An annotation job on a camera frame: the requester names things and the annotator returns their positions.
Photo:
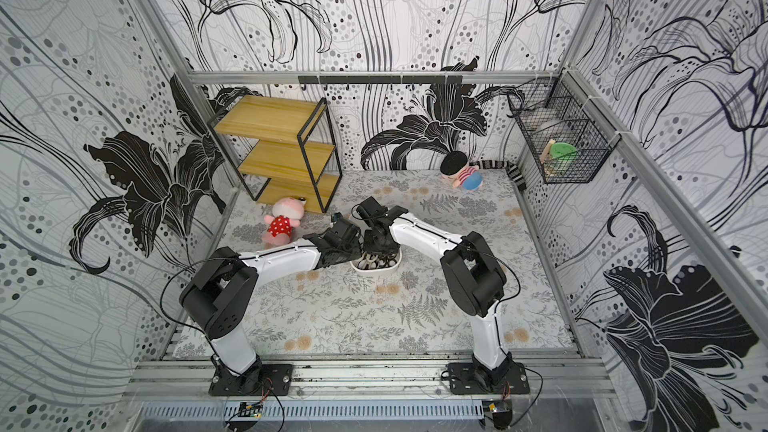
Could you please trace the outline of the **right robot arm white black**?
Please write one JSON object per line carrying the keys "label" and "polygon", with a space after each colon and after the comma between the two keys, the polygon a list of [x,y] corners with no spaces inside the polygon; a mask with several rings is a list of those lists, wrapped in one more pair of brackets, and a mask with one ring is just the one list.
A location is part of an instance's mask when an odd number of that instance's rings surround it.
{"label": "right robot arm white black", "polygon": [[401,206],[387,208],[373,197],[355,206],[353,216],[368,227],[365,251],[386,254],[405,246],[441,266],[452,300],[469,317],[475,367],[492,375],[507,372],[513,359],[500,345],[495,317],[507,275],[485,238],[477,232],[444,231]]}

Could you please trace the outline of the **green lid in basket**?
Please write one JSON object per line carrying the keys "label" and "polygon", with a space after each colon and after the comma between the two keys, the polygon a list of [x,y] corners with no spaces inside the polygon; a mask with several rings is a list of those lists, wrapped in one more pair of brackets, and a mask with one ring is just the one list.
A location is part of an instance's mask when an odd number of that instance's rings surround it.
{"label": "green lid in basket", "polygon": [[565,142],[555,142],[549,149],[549,157],[553,162],[570,163],[577,158],[579,150]]}

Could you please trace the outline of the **white plastic storage box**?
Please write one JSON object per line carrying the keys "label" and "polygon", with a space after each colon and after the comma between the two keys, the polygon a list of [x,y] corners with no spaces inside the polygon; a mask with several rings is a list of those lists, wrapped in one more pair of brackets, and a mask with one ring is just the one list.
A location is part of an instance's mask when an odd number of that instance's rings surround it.
{"label": "white plastic storage box", "polygon": [[351,261],[350,266],[355,272],[373,276],[395,271],[399,267],[401,261],[401,251],[394,254],[364,253],[361,258]]}

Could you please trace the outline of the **small circuit board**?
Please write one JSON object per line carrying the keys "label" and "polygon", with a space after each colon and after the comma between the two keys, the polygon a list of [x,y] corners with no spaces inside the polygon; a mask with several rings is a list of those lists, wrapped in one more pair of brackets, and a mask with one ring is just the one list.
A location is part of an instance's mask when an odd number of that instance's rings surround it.
{"label": "small circuit board", "polygon": [[262,417],[264,405],[262,403],[246,403],[241,402],[237,413],[238,418],[243,419],[255,419],[258,420]]}

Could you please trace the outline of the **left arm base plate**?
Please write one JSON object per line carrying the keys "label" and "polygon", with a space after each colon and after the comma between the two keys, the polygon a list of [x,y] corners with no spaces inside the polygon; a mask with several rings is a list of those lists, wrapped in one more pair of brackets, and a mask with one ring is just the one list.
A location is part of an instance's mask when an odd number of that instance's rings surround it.
{"label": "left arm base plate", "polygon": [[213,397],[287,396],[293,378],[292,364],[255,362],[248,370],[235,374],[223,363],[215,363],[208,393]]}

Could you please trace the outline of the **pink plush pig toy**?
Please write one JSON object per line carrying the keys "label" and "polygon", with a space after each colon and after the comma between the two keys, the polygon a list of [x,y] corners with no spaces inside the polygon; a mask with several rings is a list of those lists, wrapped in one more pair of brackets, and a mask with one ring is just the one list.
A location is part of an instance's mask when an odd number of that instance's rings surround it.
{"label": "pink plush pig toy", "polygon": [[285,197],[272,205],[271,213],[264,217],[267,230],[262,234],[262,241],[269,247],[289,244],[293,238],[293,229],[301,224],[305,215],[304,198]]}

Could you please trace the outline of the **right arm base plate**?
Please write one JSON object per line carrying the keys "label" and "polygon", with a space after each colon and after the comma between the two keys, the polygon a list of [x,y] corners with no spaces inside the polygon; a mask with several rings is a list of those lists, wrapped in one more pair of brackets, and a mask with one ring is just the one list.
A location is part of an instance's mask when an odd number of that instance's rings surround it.
{"label": "right arm base plate", "polygon": [[522,364],[510,362],[494,370],[481,364],[449,363],[440,378],[448,382],[454,395],[526,395],[530,393],[527,373]]}

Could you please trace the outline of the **striped plush tail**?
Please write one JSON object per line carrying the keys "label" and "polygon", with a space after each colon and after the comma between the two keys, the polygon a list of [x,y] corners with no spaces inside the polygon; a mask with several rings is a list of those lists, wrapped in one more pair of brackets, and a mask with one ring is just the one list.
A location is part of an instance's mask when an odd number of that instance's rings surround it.
{"label": "striped plush tail", "polygon": [[503,170],[520,192],[527,188],[525,178],[517,165],[506,160],[481,160],[476,165],[482,170]]}

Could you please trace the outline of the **wooden three tier shelf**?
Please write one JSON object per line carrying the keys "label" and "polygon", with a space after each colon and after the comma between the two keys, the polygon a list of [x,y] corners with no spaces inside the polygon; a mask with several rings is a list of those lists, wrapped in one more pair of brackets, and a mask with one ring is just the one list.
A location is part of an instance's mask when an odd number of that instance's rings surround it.
{"label": "wooden three tier shelf", "polygon": [[235,166],[242,178],[263,178],[252,200],[272,205],[304,198],[310,213],[328,211],[343,176],[326,98],[317,102],[245,95],[220,117],[214,132],[255,142]]}

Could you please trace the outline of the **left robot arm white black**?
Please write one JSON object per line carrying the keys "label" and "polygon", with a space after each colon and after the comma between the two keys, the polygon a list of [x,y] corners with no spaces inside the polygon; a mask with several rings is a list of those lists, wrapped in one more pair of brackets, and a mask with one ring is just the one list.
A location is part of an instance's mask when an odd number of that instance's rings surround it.
{"label": "left robot arm white black", "polygon": [[293,274],[350,262],[362,256],[360,228],[339,213],[322,233],[289,244],[240,254],[221,247],[196,272],[179,302],[203,331],[227,372],[247,375],[259,362],[241,322],[257,288]]}

